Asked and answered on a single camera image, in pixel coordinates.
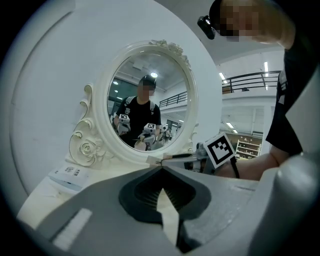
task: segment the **white vanity mirror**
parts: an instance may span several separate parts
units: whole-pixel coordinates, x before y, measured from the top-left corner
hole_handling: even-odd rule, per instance
[[[163,52],[144,51],[126,59],[107,95],[108,116],[116,134],[143,152],[173,143],[184,128],[186,84],[189,87],[181,66]]]

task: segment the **black t-shirt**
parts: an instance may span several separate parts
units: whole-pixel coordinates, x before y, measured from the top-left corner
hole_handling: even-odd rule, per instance
[[[138,136],[143,132],[144,127],[147,123],[161,125],[160,109],[155,104],[153,114],[150,110],[150,100],[146,104],[140,105],[137,102],[137,97],[134,97],[130,104],[125,106],[127,98],[124,98],[121,102],[117,116],[121,114],[128,115],[130,118],[130,132],[121,135],[120,138],[127,143],[129,146],[134,147],[137,142]]]
[[[274,116],[266,137],[266,141],[291,156],[299,154],[302,148],[285,114],[308,84],[318,64],[317,58],[311,55],[311,47],[305,47],[307,41],[296,31],[292,47],[284,52],[284,70],[278,77]]]

